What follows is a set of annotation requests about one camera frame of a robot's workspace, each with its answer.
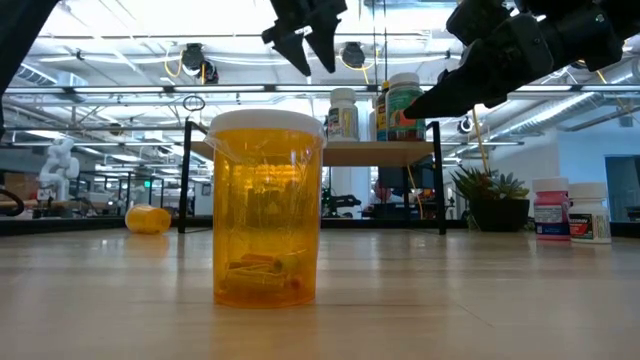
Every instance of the white robot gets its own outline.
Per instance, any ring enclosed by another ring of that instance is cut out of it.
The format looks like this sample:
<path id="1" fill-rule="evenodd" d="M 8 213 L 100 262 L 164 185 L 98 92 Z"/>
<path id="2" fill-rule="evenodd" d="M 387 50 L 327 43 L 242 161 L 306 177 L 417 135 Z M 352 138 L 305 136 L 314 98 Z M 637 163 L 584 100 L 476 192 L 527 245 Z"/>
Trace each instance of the white robot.
<path id="1" fill-rule="evenodd" d="M 71 139 L 56 139 L 47 149 L 47 162 L 40 170 L 38 200 L 49 197 L 58 201 L 68 200 L 69 179 L 77 178 L 80 173 L 78 159 L 71 156 L 73 145 Z"/>

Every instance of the white bottle cap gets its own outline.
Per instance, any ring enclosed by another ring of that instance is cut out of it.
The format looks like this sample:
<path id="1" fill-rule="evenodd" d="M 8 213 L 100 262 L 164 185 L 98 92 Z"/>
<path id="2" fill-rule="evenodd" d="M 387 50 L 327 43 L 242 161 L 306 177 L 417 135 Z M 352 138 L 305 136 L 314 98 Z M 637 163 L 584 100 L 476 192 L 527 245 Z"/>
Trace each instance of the white bottle cap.
<path id="1" fill-rule="evenodd" d="M 563 177 L 533 179 L 533 192 L 569 191 L 569 179 Z"/>
<path id="2" fill-rule="evenodd" d="M 569 185 L 571 199 L 604 199 L 607 197 L 605 183 L 578 183 Z"/>
<path id="3" fill-rule="evenodd" d="M 356 102 L 356 92 L 351 88 L 337 88 L 331 91 L 331 104 L 338 101 Z"/>
<path id="4" fill-rule="evenodd" d="M 404 83 L 420 84 L 420 77 L 416 73 L 400 73 L 393 75 L 391 79 L 389 79 L 391 86 Z"/>

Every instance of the potted plant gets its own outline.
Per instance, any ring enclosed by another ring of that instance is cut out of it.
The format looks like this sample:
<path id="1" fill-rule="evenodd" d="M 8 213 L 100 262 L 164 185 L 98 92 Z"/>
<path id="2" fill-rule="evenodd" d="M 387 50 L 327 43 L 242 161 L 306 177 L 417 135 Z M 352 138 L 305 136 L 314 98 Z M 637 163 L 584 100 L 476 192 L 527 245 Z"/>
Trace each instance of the potted plant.
<path id="1" fill-rule="evenodd" d="M 529 189 L 524 181 L 499 175 L 497 171 L 455 171 L 453 181 L 460 196 L 469 201 L 473 221 L 481 231 L 516 232 L 522 229 L 529 217 Z"/>

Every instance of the black robotic claw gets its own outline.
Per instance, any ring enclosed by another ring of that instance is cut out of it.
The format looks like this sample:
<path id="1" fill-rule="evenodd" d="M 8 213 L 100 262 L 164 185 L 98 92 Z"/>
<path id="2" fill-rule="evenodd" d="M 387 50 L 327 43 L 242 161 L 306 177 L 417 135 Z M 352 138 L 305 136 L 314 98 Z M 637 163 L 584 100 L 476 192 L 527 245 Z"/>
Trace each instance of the black robotic claw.
<path id="1" fill-rule="evenodd" d="M 305 76 L 311 69 L 302 47 L 305 38 L 303 28 L 309 26 L 306 35 L 309 46 L 330 73 L 336 71 L 334 36 L 340 23 L 337 15 L 347 10 L 345 0 L 271 0 L 278 16 L 275 25 L 262 33 L 262 41 L 273 41 L 273 49 L 284 56 Z"/>
<path id="2" fill-rule="evenodd" d="M 640 32 L 640 1 L 519 0 L 511 17 L 502 0 L 466 0 L 447 30 L 469 47 L 460 67 L 405 110 L 407 118 L 461 116 L 476 104 L 497 106 L 507 94 L 584 60 L 591 71 L 622 58 L 624 39 Z M 538 21 L 537 16 L 547 15 Z"/>

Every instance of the green label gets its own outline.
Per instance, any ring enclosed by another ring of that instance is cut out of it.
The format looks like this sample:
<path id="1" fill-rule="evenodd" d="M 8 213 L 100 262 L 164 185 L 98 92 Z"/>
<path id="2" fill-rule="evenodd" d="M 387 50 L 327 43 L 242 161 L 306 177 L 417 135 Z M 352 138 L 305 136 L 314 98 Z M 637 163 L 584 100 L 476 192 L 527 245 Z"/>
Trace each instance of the green label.
<path id="1" fill-rule="evenodd" d="M 419 89 L 406 89 L 389 95 L 389 101 L 387 102 L 389 131 L 414 130 L 416 133 L 424 132 L 425 124 L 423 119 L 407 119 L 403 113 L 422 94 L 422 90 Z"/>

